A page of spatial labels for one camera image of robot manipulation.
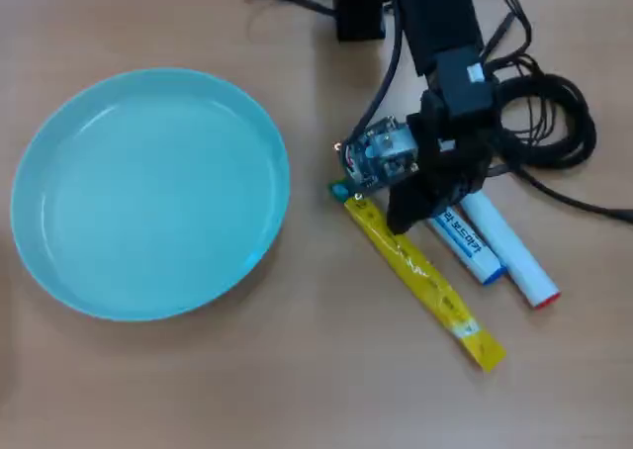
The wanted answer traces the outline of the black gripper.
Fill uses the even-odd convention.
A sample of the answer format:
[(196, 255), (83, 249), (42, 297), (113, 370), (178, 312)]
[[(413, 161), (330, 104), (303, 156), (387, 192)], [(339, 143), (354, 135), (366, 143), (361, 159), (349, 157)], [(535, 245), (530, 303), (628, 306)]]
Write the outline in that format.
[(492, 161), (494, 125), (490, 107), (455, 115), (438, 93), (422, 94), (419, 110), (407, 116), (417, 147), (416, 174), (390, 188), (387, 225), (392, 233), (406, 233), (482, 189)]

